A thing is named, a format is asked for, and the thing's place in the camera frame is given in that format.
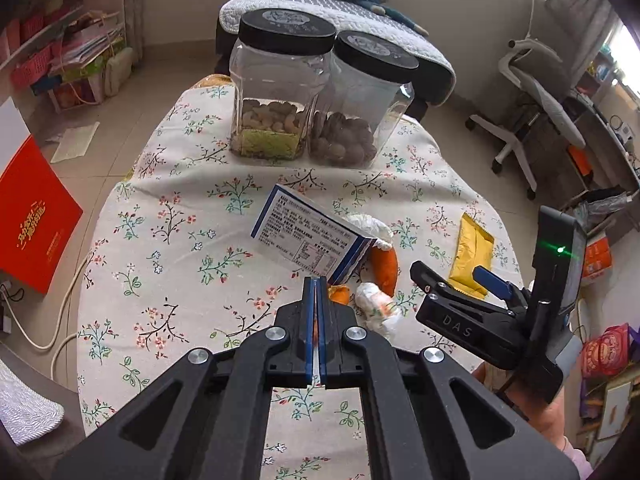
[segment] white shelf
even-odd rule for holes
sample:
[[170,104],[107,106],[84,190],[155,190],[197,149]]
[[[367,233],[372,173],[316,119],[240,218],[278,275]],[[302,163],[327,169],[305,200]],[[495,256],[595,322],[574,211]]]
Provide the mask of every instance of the white shelf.
[[33,51],[35,50],[33,47],[38,45],[41,48],[45,46],[47,41],[53,40],[56,35],[60,33],[62,28],[66,27],[69,23],[71,23],[74,19],[76,19],[82,13],[82,5],[74,7],[68,13],[66,13],[59,20],[49,23],[46,27],[44,27],[37,34],[29,38],[25,41],[21,46],[16,50],[8,59],[0,65],[0,72],[4,70],[6,66],[11,63],[21,62],[28,58]]

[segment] beige bag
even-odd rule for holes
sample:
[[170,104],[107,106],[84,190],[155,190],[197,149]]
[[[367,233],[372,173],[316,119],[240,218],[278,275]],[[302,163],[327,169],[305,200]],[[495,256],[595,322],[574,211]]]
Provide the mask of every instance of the beige bag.
[[120,91],[120,85],[131,75],[133,49],[128,46],[107,61],[104,69],[104,93],[109,97]]

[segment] carrot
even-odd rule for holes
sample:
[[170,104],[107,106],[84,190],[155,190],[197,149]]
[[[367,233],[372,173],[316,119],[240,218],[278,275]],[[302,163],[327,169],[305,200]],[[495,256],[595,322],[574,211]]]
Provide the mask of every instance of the carrot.
[[329,287],[329,299],[335,301],[335,303],[348,305],[350,297],[351,291],[347,285],[334,285]]
[[398,256],[396,250],[383,251],[377,247],[369,251],[369,261],[373,267],[374,281],[380,290],[389,297],[396,294],[398,282]]

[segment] pink sleeve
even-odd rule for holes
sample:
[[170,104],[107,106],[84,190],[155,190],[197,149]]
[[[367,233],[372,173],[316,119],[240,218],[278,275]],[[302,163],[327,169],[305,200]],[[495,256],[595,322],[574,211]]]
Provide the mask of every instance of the pink sleeve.
[[564,449],[562,450],[565,455],[567,455],[571,462],[574,463],[578,473],[580,473],[580,480],[586,480],[587,477],[593,472],[593,468],[591,464],[587,462],[587,459],[584,456],[584,453],[579,449],[574,449],[574,447],[566,440]]

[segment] floral tablecloth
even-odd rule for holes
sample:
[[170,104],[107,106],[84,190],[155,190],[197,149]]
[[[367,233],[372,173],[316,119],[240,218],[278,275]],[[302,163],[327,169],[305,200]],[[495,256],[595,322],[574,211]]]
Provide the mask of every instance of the floral tablecloth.
[[[272,324],[279,305],[302,296],[301,269],[252,250],[249,233],[277,182],[338,215],[363,211],[391,226],[404,315],[393,343],[413,351],[438,345],[473,369],[476,357],[416,322],[423,293],[410,280],[411,263],[421,259],[448,276],[467,212],[495,236],[492,270],[517,286],[522,279],[497,212],[449,167],[433,138],[405,117],[367,171],[237,158],[227,142],[234,88],[216,77],[205,84],[213,86],[182,94],[100,213],[78,314],[86,432],[191,348],[234,348]],[[352,292],[366,274],[364,267],[352,276]],[[275,389],[262,477],[368,478],[358,391],[317,383]]]

